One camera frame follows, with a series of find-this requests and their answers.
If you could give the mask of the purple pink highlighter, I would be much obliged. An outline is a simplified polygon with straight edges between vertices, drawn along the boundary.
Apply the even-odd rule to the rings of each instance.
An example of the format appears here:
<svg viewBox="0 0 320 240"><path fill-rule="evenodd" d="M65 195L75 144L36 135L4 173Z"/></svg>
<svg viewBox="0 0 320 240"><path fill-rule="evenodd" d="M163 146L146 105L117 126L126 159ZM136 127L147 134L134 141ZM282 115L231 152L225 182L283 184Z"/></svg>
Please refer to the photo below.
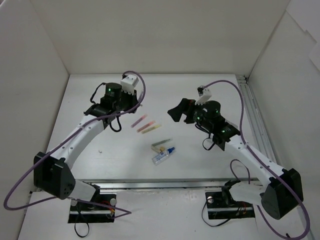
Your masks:
<svg viewBox="0 0 320 240"><path fill-rule="evenodd" d="M148 115L144 114L141 117L139 117L130 127L134 128L136 125L138 125L141 121L143 121Z"/></svg>

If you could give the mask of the brown orange highlighter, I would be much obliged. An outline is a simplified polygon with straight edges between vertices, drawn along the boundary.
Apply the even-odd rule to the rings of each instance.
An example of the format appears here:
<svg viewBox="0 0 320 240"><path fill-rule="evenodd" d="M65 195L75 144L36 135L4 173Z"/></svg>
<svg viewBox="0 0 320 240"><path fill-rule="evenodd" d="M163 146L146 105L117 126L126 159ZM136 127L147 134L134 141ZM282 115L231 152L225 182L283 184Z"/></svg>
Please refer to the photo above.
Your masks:
<svg viewBox="0 0 320 240"><path fill-rule="evenodd" d="M143 125L142 127L140 127L139 129L136 130L137 133L147 129L148 127L152 126L153 124L155 124L156 122L153 120L153 121L150 121L148 122L147 124Z"/></svg>

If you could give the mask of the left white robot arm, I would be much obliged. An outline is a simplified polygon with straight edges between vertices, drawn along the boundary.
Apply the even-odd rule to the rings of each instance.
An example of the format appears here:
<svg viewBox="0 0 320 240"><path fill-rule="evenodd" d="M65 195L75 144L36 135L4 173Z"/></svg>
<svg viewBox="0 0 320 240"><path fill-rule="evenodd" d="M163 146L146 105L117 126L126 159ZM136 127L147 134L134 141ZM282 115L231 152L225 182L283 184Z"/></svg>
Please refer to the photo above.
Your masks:
<svg viewBox="0 0 320 240"><path fill-rule="evenodd" d="M80 199L89 210L99 206L99 187L76 180L71 170L87 145L113 120L118 120L121 112L135 112L134 107L138 104L137 83L138 79L133 75L126 75L120 83L103 83L104 96L99 103L92 101L92 106L84 112L66 142L48 157L43 152L34 157L33 183L37 188L61 200Z"/></svg>

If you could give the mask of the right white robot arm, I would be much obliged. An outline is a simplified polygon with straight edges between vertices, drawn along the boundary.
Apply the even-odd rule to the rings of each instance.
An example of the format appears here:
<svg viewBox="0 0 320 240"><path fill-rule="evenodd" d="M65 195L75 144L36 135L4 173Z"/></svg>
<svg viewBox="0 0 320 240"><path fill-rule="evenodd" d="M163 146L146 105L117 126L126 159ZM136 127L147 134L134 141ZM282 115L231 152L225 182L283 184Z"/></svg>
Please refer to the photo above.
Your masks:
<svg viewBox="0 0 320 240"><path fill-rule="evenodd" d="M196 124L211 134L215 146L233 155L260 181L259 186L240 180L228 181L221 193L225 205L247 202L262 207L273 219L281 219L303 201L300 174L293 168L286 170L250 146L242 139L241 132L221 116L220 110L221 104L214 100L198 105L193 99L183 98L167 113L174 122L185 115L186 124Z"/></svg>

